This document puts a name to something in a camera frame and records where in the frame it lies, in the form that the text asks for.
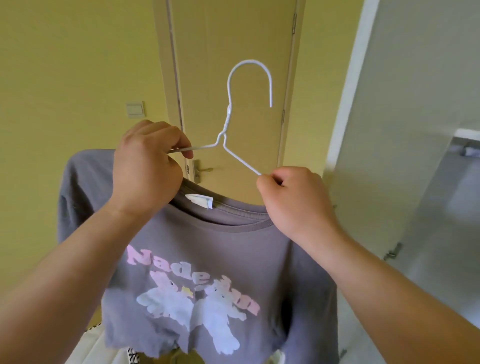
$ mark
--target clothing tag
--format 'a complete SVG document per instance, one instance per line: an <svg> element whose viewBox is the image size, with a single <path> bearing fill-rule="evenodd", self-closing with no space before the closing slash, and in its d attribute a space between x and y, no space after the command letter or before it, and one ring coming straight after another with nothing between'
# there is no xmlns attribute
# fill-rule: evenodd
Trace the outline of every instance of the clothing tag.
<svg viewBox="0 0 480 364"><path fill-rule="evenodd" d="M202 194L186 194L185 197L198 206L213 209L213 197Z"/></svg>

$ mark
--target left hand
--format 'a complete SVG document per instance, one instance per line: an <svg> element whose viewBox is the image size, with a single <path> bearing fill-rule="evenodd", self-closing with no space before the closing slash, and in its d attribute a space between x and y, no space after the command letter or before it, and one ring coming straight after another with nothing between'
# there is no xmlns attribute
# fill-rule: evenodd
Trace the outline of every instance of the left hand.
<svg viewBox="0 0 480 364"><path fill-rule="evenodd" d="M167 152L191 143L177 127L143 120L132 127L115 151L113 194L108 203L121 212L152 217L180 189L183 173ZM193 152L183 152L193 158Z"/></svg>

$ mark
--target yellow wall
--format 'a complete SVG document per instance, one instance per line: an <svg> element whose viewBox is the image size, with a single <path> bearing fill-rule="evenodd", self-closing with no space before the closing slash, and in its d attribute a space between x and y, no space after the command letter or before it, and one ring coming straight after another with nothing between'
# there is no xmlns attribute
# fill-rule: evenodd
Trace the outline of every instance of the yellow wall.
<svg viewBox="0 0 480 364"><path fill-rule="evenodd" d="M151 0L3 2L0 294L55 246L69 156L114 148L136 100L167 119Z"/></svg>
<svg viewBox="0 0 480 364"><path fill-rule="evenodd" d="M363 0L306 0L283 165L322 173Z"/></svg>

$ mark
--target hand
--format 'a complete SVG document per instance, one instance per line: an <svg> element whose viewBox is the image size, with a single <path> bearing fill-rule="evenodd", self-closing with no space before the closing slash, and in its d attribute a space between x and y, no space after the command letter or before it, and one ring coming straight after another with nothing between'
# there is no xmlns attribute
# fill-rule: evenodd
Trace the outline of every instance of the hand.
<svg viewBox="0 0 480 364"><path fill-rule="evenodd" d="M177 127L143 120L132 127L115 151L110 207L151 218L180 189L183 173L167 152L191 147ZM193 158L193 152L183 152Z"/></svg>
<svg viewBox="0 0 480 364"><path fill-rule="evenodd" d="M278 229L307 252L325 231L341 231L322 178L302 167L280 167L258 177L257 188Z"/></svg>

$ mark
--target forearm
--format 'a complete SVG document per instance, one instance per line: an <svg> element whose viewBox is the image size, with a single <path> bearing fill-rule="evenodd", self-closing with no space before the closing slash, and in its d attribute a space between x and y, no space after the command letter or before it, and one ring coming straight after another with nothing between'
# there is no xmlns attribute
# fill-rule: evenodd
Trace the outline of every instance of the forearm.
<svg viewBox="0 0 480 364"><path fill-rule="evenodd" d="M40 262L2 302L2 360L27 363L35 353L38 363L63 363L98 306L117 261L147 221L107 204Z"/></svg>
<svg viewBox="0 0 480 364"><path fill-rule="evenodd" d="M312 256L389 364L480 362L480 330L345 234L323 240Z"/></svg>

